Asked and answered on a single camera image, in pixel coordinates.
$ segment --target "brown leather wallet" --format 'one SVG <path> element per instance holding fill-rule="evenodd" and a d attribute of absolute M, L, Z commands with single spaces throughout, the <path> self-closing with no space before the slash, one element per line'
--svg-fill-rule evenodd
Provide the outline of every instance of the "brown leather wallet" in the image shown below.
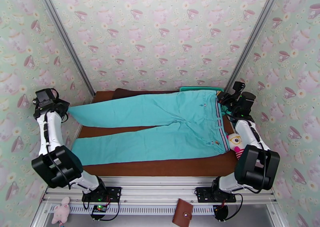
<path fill-rule="evenodd" d="M 179 198 L 172 222 L 180 227 L 188 227 L 192 219 L 192 210 L 192 204 Z"/>

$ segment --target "teal fabric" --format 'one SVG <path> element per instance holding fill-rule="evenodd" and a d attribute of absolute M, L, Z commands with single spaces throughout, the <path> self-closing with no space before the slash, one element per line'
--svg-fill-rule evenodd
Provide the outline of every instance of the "teal fabric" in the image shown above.
<path fill-rule="evenodd" d="M 70 107 L 87 127 L 158 126 L 76 139 L 83 165 L 211 157 L 229 150 L 216 91 L 146 94 Z"/>

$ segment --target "teacup pattern wallpaper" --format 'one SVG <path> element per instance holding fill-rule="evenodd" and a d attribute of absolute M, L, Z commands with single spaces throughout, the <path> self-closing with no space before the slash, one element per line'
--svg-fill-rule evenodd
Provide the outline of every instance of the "teacup pattern wallpaper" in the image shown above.
<path fill-rule="evenodd" d="M 0 12 L 0 226 L 29 226 L 46 184 L 31 168 L 40 149 L 33 118 L 35 92 L 54 87 L 77 105 L 90 102 L 74 63 L 41 0 L 1 0 Z M 71 145 L 79 124 L 62 126 Z"/>
<path fill-rule="evenodd" d="M 224 87 L 266 0 L 52 0 L 95 90 Z"/>
<path fill-rule="evenodd" d="M 238 80 L 281 157 L 274 191 L 291 226 L 320 226 L 320 0 L 278 0 Z"/>

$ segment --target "wall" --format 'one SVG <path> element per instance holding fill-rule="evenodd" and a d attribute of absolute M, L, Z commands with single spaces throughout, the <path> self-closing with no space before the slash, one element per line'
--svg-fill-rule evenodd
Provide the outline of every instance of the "wall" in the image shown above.
<path fill-rule="evenodd" d="M 320 226 L 320 1 L 278 0 L 238 79 L 281 162 L 274 190 L 291 226 Z"/>
<path fill-rule="evenodd" d="M 0 13 L 0 226 L 29 226 L 46 184 L 31 168 L 39 151 L 33 119 L 35 91 L 55 87 L 71 104 L 89 102 L 40 0 L 1 0 Z M 67 145 L 79 124 L 63 124 Z"/>
<path fill-rule="evenodd" d="M 224 87 L 265 0 L 52 0 L 95 90 Z"/>

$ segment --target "stuffed toy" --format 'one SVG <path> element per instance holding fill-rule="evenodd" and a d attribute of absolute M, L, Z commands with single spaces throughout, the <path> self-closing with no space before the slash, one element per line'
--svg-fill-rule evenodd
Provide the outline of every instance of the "stuffed toy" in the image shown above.
<path fill-rule="evenodd" d="M 52 224 L 59 222 L 60 226 L 62 226 L 62 224 L 64 224 L 68 220 L 68 215 L 70 213 L 70 207 L 68 205 L 69 202 L 70 198 L 65 197 L 61 201 L 61 205 L 57 205 L 54 207 L 53 218 L 51 221 Z"/>
<path fill-rule="evenodd" d="M 236 153 L 236 157 L 239 160 L 239 158 L 241 157 L 244 151 L 244 146 L 243 146 L 240 135 L 233 133 L 228 135 L 227 138 L 229 141 L 230 149 Z"/>

